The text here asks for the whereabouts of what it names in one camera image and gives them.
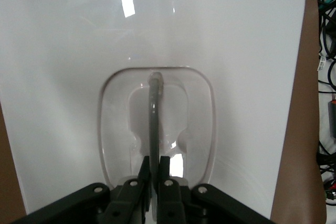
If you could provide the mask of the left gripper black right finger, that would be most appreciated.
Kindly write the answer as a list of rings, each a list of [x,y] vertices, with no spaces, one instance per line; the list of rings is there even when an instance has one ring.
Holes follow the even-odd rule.
[[[273,223],[210,184],[190,189],[170,176],[170,158],[159,164],[157,223]]]

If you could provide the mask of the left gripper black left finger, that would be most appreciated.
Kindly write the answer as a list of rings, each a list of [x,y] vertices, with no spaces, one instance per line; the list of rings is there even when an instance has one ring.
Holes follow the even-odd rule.
[[[90,184],[18,220],[16,223],[145,223],[150,201],[146,156],[136,177],[110,189]]]

